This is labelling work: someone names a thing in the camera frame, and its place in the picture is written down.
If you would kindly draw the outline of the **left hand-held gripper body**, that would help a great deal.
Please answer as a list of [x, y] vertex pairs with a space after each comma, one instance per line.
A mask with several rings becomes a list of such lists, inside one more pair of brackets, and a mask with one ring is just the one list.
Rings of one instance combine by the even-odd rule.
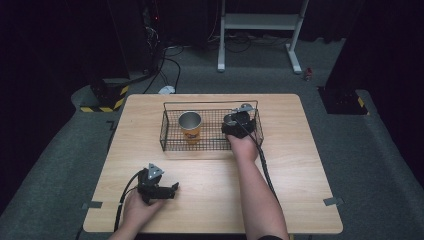
[[148, 204], [151, 199], [167, 199], [168, 194], [172, 193], [171, 187], [159, 185], [163, 173], [162, 169], [152, 163], [138, 173], [137, 191], [144, 203]]

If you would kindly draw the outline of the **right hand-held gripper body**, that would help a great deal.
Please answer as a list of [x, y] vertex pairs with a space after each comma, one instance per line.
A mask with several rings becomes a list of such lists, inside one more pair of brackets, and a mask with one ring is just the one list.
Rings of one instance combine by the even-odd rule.
[[256, 129], [256, 120], [250, 116], [250, 112], [253, 110], [254, 108], [248, 103], [244, 103], [239, 108], [233, 109], [229, 114], [235, 115], [237, 124], [235, 126], [227, 126], [223, 122], [221, 131], [225, 135], [232, 135], [237, 138], [244, 138], [250, 135]]

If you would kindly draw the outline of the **black wire basket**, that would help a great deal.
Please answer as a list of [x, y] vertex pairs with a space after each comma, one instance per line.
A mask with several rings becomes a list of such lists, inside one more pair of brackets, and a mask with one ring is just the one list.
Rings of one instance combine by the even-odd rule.
[[[251, 118], [256, 120], [256, 129], [248, 135], [257, 146], [264, 141], [257, 100], [235, 101], [203, 101], [203, 102], [165, 102], [160, 133], [160, 144], [163, 151], [213, 151], [229, 150], [230, 143], [221, 131], [225, 115], [239, 108], [242, 104], [250, 104], [254, 110]], [[195, 111], [202, 118], [200, 141], [190, 145], [184, 139], [178, 124], [179, 116], [186, 111]]]

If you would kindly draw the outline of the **orange tin can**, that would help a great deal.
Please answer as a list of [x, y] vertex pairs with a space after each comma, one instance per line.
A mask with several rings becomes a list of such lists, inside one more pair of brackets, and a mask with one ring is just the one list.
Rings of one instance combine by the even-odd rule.
[[200, 141], [202, 118], [199, 113], [183, 112], [178, 118], [178, 124], [188, 144], [193, 145]]

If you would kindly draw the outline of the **person's right hand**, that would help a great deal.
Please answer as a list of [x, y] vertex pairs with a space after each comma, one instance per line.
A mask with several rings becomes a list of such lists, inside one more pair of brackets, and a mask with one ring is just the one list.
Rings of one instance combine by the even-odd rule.
[[237, 138], [228, 135], [227, 139], [230, 142], [233, 155], [237, 162], [254, 162], [257, 159], [257, 146], [251, 137]]

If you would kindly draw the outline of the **person's left hand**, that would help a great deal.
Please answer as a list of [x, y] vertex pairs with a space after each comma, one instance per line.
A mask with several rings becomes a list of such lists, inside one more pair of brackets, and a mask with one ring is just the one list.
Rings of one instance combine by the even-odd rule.
[[132, 190], [125, 200], [121, 226], [138, 233], [165, 203], [165, 200], [156, 200], [152, 204], [146, 204], [142, 195]]

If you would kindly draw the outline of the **yellow black striped stand base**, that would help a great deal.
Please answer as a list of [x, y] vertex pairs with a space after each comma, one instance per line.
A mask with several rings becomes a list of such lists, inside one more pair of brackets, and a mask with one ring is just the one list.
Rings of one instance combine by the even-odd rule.
[[85, 113], [118, 111], [124, 102], [129, 86], [126, 84], [107, 84], [104, 80], [90, 85], [91, 94], [87, 103], [80, 105]]
[[328, 114], [368, 115], [362, 98], [355, 91], [319, 87], [318, 93]]

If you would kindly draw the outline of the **white metal stand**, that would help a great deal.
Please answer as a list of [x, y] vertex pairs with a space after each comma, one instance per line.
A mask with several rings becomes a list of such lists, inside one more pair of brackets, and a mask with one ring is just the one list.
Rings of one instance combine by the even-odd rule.
[[221, 1], [220, 39], [217, 58], [217, 71], [225, 71], [225, 31], [226, 30], [275, 30], [292, 31], [290, 42], [285, 45], [293, 72], [301, 74], [301, 65], [295, 53], [295, 47], [306, 15], [310, 0], [302, 0], [298, 14], [245, 14], [227, 13], [226, 0]]

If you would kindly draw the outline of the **dark equipment rack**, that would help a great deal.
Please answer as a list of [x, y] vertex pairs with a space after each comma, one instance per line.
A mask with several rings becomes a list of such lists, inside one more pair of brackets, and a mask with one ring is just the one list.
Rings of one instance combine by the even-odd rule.
[[163, 57], [164, 45], [159, 14], [158, 0], [137, 0], [143, 24], [142, 43], [147, 47], [144, 56], [147, 63], [143, 69], [145, 75], [153, 75], [159, 70], [159, 61]]

